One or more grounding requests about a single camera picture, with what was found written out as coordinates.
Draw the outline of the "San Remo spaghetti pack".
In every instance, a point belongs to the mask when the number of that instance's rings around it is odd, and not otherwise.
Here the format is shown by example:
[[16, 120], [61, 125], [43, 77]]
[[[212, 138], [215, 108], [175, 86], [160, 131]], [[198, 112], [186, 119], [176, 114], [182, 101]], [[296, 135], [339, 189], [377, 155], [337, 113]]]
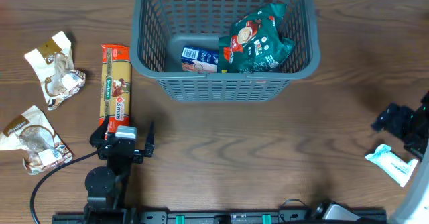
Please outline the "San Remo spaghetti pack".
[[128, 126], [131, 104], [131, 61], [129, 47], [102, 44], [101, 100], [99, 125], [107, 117], [106, 134], [115, 133], [120, 125]]

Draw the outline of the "white teal tissue pack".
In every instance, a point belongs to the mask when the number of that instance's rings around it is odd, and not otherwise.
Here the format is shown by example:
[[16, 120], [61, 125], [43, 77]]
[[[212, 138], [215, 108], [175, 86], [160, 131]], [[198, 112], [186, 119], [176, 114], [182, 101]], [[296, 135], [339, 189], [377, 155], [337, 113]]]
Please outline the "white teal tissue pack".
[[417, 159], [404, 162], [391, 151], [391, 146], [381, 144], [375, 151], [367, 154], [365, 159], [379, 166], [390, 177], [392, 177], [400, 187], [404, 187], [411, 178], [412, 172], [418, 164]]

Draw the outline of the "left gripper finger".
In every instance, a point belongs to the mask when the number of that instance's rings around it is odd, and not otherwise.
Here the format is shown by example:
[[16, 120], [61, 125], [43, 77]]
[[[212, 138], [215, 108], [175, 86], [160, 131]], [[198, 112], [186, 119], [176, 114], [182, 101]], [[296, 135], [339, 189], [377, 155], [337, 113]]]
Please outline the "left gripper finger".
[[144, 156], [152, 157], [154, 152], [155, 139], [154, 139], [154, 122], [152, 121], [145, 141]]
[[94, 148], [100, 148], [105, 142], [105, 134], [109, 126], [109, 116], [105, 117], [103, 122], [98, 126], [98, 128], [90, 136], [89, 143]]

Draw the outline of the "green Nescafe coffee bag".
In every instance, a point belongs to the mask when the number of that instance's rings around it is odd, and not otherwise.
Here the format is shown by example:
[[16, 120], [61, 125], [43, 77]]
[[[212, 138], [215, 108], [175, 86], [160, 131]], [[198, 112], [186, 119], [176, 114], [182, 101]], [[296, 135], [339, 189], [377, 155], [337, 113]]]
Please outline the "green Nescafe coffee bag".
[[273, 72], [294, 49], [295, 42], [280, 36], [285, 4], [268, 4], [236, 23], [219, 38], [218, 73]]

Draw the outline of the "white brown snack bag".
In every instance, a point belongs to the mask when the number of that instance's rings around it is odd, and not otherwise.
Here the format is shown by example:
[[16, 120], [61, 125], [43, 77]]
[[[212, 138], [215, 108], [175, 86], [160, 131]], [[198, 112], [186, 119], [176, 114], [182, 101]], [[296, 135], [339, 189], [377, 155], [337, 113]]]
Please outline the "white brown snack bag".
[[49, 111], [57, 109], [85, 85], [86, 74], [75, 69], [72, 43], [63, 31], [26, 53], [24, 58], [40, 82]]
[[1, 132], [1, 150], [25, 150], [23, 166], [29, 175], [70, 162], [73, 154], [35, 105], [18, 115]]

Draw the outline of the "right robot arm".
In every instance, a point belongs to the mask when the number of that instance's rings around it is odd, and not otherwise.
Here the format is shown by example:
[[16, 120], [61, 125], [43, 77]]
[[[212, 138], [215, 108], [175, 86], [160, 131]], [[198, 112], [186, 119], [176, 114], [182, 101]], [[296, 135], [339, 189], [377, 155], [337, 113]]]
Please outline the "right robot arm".
[[417, 109], [390, 103], [371, 124], [377, 133], [394, 137], [406, 160], [390, 144], [379, 144], [365, 159], [387, 174], [405, 193], [390, 210], [382, 207], [352, 208], [335, 201], [324, 201], [312, 220], [319, 223], [427, 223], [428, 222], [428, 94]]

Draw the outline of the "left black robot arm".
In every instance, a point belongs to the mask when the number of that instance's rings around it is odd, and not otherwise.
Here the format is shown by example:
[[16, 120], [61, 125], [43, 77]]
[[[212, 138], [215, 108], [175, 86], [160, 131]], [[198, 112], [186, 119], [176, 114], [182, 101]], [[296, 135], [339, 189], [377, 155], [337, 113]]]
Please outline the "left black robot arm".
[[97, 149], [99, 159], [106, 162], [91, 170], [85, 179], [88, 191], [84, 211], [85, 223], [134, 224], [140, 222], [137, 209], [126, 207], [125, 194], [131, 167], [141, 164], [154, 152], [154, 124], [149, 127], [145, 147], [139, 150], [137, 129], [119, 126], [115, 133], [108, 131], [109, 118], [106, 117], [90, 137], [90, 145]]

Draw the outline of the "blue food box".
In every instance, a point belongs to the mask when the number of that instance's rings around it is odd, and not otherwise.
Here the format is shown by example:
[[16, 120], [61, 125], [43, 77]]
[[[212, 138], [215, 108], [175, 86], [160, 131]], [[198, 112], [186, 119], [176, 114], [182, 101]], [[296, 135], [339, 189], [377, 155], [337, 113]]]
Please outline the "blue food box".
[[216, 73], [219, 54], [214, 50], [185, 46], [182, 49], [182, 70], [186, 72]]

